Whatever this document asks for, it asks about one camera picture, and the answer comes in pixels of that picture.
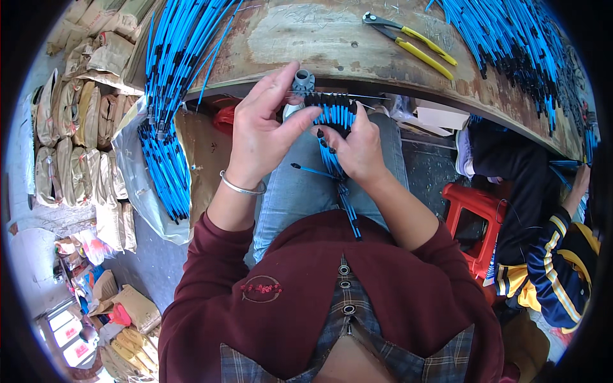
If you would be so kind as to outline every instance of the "pliers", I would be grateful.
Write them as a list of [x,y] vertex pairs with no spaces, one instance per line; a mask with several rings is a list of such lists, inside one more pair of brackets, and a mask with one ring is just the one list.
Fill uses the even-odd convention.
[[406,27],[400,24],[396,24],[393,21],[389,21],[384,18],[375,16],[370,12],[366,12],[364,16],[362,16],[362,23],[372,26],[377,31],[383,33],[385,36],[394,40],[396,44],[403,47],[406,51],[413,54],[414,56],[417,56],[417,58],[419,58],[421,61],[425,62],[429,66],[433,67],[437,71],[441,72],[448,79],[450,80],[454,79],[454,76],[447,69],[445,69],[444,66],[434,61],[431,57],[427,56],[424,52],[417,49],[413,44],[391,33],[386,27],[399,29],[401,32],[403,32],[407,36],[411,36],[411,37],[421,40],[423,43],[428,45],[430,49],[436,52],[439,56],[441,56],[449,64],[454,65],[454,66],[458,64],[458,62],[453,57],[449,56],[444,50],[440,49],[440,47],[437,46],[437,44],[434,44],[432,41],[428,40],[428,38],[426,38],[425,36],[419,34],[416,31],[413,31],[409,27]]

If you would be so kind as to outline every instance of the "button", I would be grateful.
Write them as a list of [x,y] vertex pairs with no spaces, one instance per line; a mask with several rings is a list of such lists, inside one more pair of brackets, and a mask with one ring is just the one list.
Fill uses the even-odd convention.
[[356,307],[354,305],[347,305],[343,307],[343,314],[351,315],[356,311]]

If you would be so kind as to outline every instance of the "black and yellow jacket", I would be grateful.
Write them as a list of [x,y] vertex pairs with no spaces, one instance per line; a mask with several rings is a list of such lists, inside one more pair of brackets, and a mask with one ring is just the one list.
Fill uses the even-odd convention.
[[542,312],[547,323],[565,333],[581,321],[600,252],[592,231],[578,222],[569,228],[570,220],[560,207],[523,246],[526,263],[499,265],[495,281],[498,295],[516,297],[520,306]]

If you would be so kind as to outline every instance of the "black pants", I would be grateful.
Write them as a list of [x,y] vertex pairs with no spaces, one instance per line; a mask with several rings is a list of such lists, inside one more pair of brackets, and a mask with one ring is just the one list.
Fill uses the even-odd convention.
[[522,247],[558,207],[560,180],[549,168],[547,151],[537,143],[483,121],[470,127],[475,174],[513,181],[496,245],[496,263],[525,263]]

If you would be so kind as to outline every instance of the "worn wooden table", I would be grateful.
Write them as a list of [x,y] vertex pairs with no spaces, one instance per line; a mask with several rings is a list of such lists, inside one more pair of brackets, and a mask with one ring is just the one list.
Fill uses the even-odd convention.
[[[519,88],[512,88],[504,75],[498,75],[491,67],[487,79],[481,78],[473,55],[455,27],[445,23],[438,6],[424,12],[427,0],[397,1],[245,2],[221,46],[205,93],[225,93],[233,87],[250,86],[290,60],[298,59],[315,74],[316,85],[353,84],[371,91],[441,102],[500,123],[570,159],[582,159],[582,139],[574,123],[560,109],[556,131],[549,137],[547,118],[537,117],[534,103]],[[363,24],[362,15],[368,11],[409,26],[449,53],[458,61],[457,67],[417,40],[397,33],[449,69],[454,80],[447,80]],[[139,71],[144,71],[144,58],[135,59],[133,66],[137,68],[133,69],[135,75],[128,85],[141,88],[144,76]],[[198,97],[205,74],[206,68],[189,90],[187,100]]]

